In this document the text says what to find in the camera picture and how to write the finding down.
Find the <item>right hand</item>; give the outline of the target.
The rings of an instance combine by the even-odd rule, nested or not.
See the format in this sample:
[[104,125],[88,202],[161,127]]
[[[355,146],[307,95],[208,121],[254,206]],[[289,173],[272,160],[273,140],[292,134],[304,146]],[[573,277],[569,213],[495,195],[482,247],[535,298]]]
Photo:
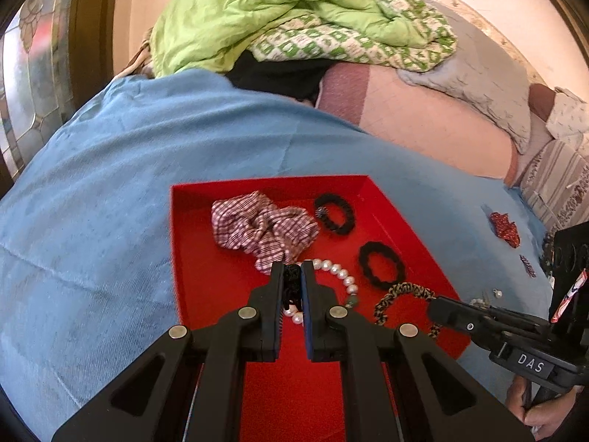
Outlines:
[[574,386],[564,395],[525,409],[523,397],[527,387],[528,381],[515,375],[507,390],[505,406],[531,429],[536,441],[546,439],[557,431],[584,390],[582,386]]

